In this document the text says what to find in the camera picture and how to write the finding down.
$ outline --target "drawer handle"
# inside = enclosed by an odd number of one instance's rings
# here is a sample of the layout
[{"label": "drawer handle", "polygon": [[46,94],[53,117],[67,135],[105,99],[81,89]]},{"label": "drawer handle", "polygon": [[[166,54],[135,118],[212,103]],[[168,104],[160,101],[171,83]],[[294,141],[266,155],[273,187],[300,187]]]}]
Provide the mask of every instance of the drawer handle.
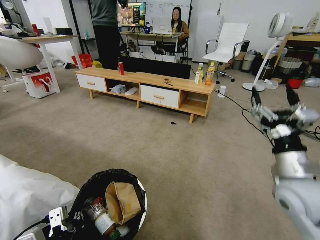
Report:
[{"label": "drawer handle", "polygon": [[161,97],[161,96],[159,96],[159,95],[155,95],[155,94],[154,94],[153,96],[156,97],[156,98],[160,98],[160,99],[162,99],[162,100],[164,99],[164,97]]}]

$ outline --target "white table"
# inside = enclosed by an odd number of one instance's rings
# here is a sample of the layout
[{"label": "white table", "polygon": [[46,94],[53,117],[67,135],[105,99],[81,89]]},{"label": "white table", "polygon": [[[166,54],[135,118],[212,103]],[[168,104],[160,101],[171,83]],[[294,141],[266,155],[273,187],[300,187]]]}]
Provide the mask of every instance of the white table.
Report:
[{"label": "white table", "polygon": [[26,43],[35,43],[35,44],[39,44],[40,48],[42,49],[42,53],[43,53],[43,57],[44,60],[46,61],[47,67],[48,67],[48,71],[51,75],[52,78],[52,82],[53,85],[56,89],[56,92],[59,93],[60,92],[60,88],[56,79],[56,76],[54,74],[53,68],[52,68],[52,64],[51,64],[51,59],[50,56],[48,54],[47,48],[46,48],[46,44],[48,43],[57,43],[57,42],[70,42],[71,43],[71,47],[73,50],[73,53],[76,57],[79,69],[82,69],[82,65],[81,65],[81,61],[79,58],[79,54],[75,45],[75,42],[73,40],[73,38],[78,37],[77,35],[72,35],[72,36],[40,36],[40,37],[25,37],[22,38],[22,40]]}]

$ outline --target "white office chair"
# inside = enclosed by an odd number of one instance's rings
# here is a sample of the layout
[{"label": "white office chair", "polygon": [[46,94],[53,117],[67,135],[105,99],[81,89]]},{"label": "white office chair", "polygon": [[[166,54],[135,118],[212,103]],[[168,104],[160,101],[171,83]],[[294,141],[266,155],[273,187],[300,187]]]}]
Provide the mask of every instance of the white office chair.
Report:
[{"label": "white office chair", "polygon": [[[207,41],[206,55],[204,59],[218,62],[217,84],[219,84],[219,74],[231,78],[234,82],[234,78],[223,71],[220,71],[220,66],[223,63],[228,63],[230,59],[233,59],[240,53],[241,45],[243,44],[244,35],[247,32],[249,23],[224,23],[220,32],[219,39],[211,39]],[[215,41],[218,43],[216,50],[208,54],[209,43]]]},{"label": "white office chair", "polygon": [[38,65],[42,59],[42,53],[35,46],[18,39],[0,36],[0,63],[6,67],[11,80],[14,82],[2,86],[3,91],[6,92],[7,87],[23,83],[23,79],[13,77],[11,69],[24,70]]}]

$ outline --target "gray shirt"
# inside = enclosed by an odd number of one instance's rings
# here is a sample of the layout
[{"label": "gray shirt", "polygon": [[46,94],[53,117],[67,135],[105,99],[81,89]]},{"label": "gray shirt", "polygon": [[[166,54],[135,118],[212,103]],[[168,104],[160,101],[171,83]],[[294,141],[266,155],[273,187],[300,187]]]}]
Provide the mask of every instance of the gray shirt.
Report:
[{"label": "gray shirt", "polygon": [[[93,25],[118,26],[117,0],[90,0]],[[125,7],[128,0],[118,0]]]}]

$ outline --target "white drawer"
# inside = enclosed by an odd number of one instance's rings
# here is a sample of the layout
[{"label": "white drawer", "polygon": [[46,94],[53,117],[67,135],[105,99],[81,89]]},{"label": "white drawer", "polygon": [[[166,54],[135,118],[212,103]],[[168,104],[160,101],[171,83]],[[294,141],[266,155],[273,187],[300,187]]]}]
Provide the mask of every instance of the white drawer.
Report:
[{"label": "white drawer", "polygon": [[83,74],[77,74],[77,79],[80,87],[107,92],[104,78],[93,77]]},{"label": "white drawer", "polygon": [[178,108],[179,91],[140,85],[141,100]]}]

